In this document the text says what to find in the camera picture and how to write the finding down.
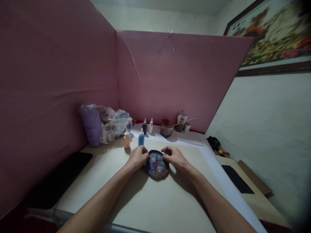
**cardboard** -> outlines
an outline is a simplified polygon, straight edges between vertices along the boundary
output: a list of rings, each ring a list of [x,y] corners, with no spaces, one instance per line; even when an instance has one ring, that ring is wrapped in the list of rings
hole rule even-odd
[[[90,1],[0,1],[0,218],[87,144],[81,104],[119,108],[115,29]]]
[[[253,40],[121,30],[116,36],[121,109],[160,124],[176,123],[183,110],[188,119],[196,117],[189,123],[200,132],[210,125]]]
[[[238,165],[262,192],[262,194],[267,195],[272,193],[272,189],[270,189],[269,186],[266,185],[242,160],[238,161]]]

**white table surface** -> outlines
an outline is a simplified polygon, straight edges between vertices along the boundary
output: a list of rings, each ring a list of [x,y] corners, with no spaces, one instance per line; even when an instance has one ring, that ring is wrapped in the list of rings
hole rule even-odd
[[[141,128],[142,124],[135,124],[131,130],[131,136],[138,138]],[[145,137],[155,141],[175,143],[177,147],[178,145],[185,145],[199,148],[206,162],[214,173],[216,179],[220,183],[224,193],[227,195],[229,202],[253,226],[253,228],[258,233],[266,233],[266,230],[259,222],[254,212],[248,206],[238,189],[234,186],[230,178],[222,169],[221,165],[216,159],[212,148],[208,144],[208,141],[203,134],[199,134],[196,132],[179,133],[174,130],[171,137],[165,139],[163,136],[160,135],[160,126],[154,126],[153,133],[151,135],[147,133]]]

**white wall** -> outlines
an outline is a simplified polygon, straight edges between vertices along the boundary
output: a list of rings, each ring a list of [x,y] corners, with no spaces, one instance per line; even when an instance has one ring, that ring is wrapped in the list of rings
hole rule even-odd
[[[215,19],[215,34],[252,2],[231,1]],[[237,77],[206,132],[273,190],[269,200],[292,226],[310,196],[310,106],[310,73]]]
[[[215,18],[174,11],[110,6],[94,3],[116,29],[188,34],[211,34]]]

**picture frame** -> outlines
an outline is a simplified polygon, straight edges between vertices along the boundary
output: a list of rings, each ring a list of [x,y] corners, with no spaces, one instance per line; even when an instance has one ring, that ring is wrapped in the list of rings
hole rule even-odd
[[[244,18],[247,17],[251,11],[256,11],[256,9],[260,8],[263,2],[268,2],[267,0],[256,0],[250,6],[248,6],[244,11],[242,11],[238,16],[232,19],[228,24],[224,32],[224,36],[228,35],[228,32],[235,23],[239,21],[243,21]],[[290,62],[291,59],[287,59],[287,64],[275,64],[269,65],[269,62],[262,63],[260,67],[253,68],[252,66],[246,66],[240,69],[236,77],[241,76],[256,76],[256,75],[270,75],[270,74],[282,74],[282,73],[299,73],[299,72],[311,72],[311,61],[300,61],[300,62]]]

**cup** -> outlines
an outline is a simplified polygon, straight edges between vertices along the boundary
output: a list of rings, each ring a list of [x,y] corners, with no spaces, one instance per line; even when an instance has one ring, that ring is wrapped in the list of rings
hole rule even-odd
[[[177,132],[181,132],[184,129],[184,126],[185,126],[184,124],[176,125],[175,129]]]
[[[99,147],[102,144],[100,141],[102,128],[98,106],[96,104],[81,105],[78,112],[82,117],[89,146]]]
[[[163,122],[161,125],[161,131],[160,134],[164,137],[164,138],[168,138],[172,135],[172,132],[174,130],[174,127],[170,127],[169,122]]]

